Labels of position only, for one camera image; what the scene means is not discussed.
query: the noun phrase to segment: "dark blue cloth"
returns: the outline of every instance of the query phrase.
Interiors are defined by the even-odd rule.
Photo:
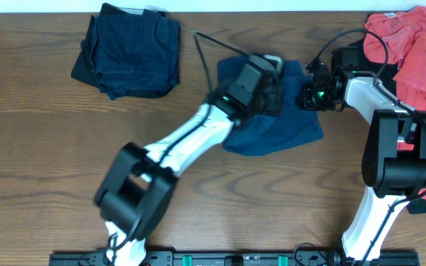
[[[159,98],[178,84],[180,25],[156,12],[96,18],[89,55],[100,91]]]
[[[246,61],[245,57],[232,57],[218,62],[218,82],[234,80]],[[280,116],[257,115],[231,132],[223,143],[224,148],[245,156],[260,156],[322,139],[317,113],[301,110],[295,104],[302,85],[310,82],[299,61],[285,61],[284,105]]]

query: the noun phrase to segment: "stack of folded clothes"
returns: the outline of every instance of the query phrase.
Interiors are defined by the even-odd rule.
[[[103,4],[92,16],[72,78],[106,93],[159,98],[178,84],[180,24],[163,12]]]

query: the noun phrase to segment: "brown tabletop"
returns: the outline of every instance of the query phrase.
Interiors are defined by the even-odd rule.
[[[105,245],[92,197],[116,151],[155,142],[206,95],[191,30],[251,52],[308,63],[367,13],[174,13],[182,25],[180,82],[156,100],[111,101],[73,80],[90,14],[0,14],[0,265],[47,265],[54,250]],[[362,35],[338,40],[331,49]],[[202,42],[212,75],[231,53]],[[324,54],[328,60],[330,53]],[[325,138],[264,157],[216,146],[183,174],[148,239],[178,250],[286,250],[333,246],[364,192],[368,125],[349,110],[319,113]],[[426,214],[403,211],[385,248],[415,249],[426,265]]]

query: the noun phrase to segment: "folded blue cloth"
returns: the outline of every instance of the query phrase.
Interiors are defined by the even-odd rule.
[[[218,62],[218,82],[234,80],[246,62],[246,57],[231,57]],[[231,132],[223,143],[224,148],[245,156],[260,156],[322,139],[317,113],[301,110],[295,104],[302,85],[310,82],[299,61],[285,61],[284,105],[280,116],[257,115]]]
[[[156,12],[112,14],[92,26],[89,60],[100,91],[159,98],[178,84],[180,24]]]

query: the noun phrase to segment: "clothing label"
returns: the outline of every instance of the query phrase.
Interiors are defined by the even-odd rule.
[[[395,18],[395,17],[397,17],[397,15],[395,13],[384,13],[384,16],[386,16],[388,18]]]

